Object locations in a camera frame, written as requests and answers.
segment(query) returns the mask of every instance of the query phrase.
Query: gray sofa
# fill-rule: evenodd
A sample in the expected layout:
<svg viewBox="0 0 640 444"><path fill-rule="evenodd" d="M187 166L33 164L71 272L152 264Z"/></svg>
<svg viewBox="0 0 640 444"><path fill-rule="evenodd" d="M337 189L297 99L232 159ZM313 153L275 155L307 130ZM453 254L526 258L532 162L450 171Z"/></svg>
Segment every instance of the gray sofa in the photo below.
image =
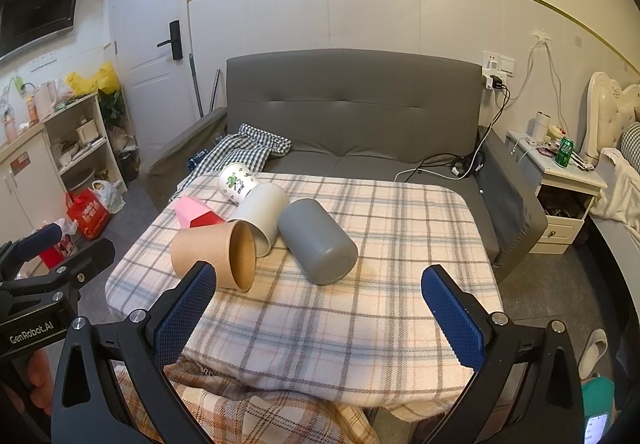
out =
<svg viewBox="0 0 640 444"><path fill-rule="evenodd" d="M203 117L143 166L157 207L187 175L189 157L242 123L292 141L265 171L378 180L393 180L428 155L469 154L485 132L478 128L480 66L445 58L351 49L242 56L227 62L226 95L226 109ZM495 132L482 151L475 176L417 173L411 182L465 199L500 281L536 244L546 216ZM453 177L448 168L437 170Z"/></svg>

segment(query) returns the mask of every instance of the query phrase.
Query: electric kettle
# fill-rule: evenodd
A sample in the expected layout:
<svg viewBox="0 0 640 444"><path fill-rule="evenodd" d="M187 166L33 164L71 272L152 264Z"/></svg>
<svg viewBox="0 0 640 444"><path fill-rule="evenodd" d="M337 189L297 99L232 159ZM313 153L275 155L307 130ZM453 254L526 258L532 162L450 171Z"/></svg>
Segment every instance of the electric kettle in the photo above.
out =
<svg viewBox="0 0 640 444"><path fill-rule="evenodd" d="M37 86L33 90L33 101L36 103L36 111L41 121L50 116L55 111L58 103L56 83L53 80L49 80Z"/></svg>

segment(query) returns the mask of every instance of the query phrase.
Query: brown paper cup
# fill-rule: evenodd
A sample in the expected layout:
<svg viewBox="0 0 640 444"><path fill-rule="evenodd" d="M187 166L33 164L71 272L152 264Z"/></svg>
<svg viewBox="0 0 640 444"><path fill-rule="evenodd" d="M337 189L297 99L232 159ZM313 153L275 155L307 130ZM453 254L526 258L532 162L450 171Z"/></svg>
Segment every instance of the brown paper cup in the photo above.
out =
<svg viewBox="0 0 640 444"><path fill-rule="evenodd" d="M171 242L171 263L180 278L197 261L216 270L216 287L245 293L254 283L255 244L246 222L203 226L178 231Z"/></svg>

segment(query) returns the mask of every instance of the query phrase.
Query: white blanket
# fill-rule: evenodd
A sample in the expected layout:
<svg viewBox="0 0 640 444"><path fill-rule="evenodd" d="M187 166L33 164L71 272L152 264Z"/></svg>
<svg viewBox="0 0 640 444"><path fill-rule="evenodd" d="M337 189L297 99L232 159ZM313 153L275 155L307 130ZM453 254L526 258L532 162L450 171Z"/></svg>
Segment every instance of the white blanket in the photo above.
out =
<svg viewBox="0 0 640 444"><path fill-rule="evenodd" d="M602 149L597 170L607 187L600 191L589 213L622 222L640 244L640 175L615 148Z"/></svg>

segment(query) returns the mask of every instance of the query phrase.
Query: white bed headboard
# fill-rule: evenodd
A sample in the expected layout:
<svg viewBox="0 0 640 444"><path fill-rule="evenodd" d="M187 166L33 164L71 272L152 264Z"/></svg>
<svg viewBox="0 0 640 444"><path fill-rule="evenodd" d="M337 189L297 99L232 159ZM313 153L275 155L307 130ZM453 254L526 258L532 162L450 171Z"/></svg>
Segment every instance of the white bed headboard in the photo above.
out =
<svg viewBox="0 0 640 444"><path fill-rule="evenodd" d="M582 152L596 164L600 151L618 148L622 132L636 120L634 107L640 106L640 85L620 84L606 72L594 72L587 92L587 134Z"/></svg>

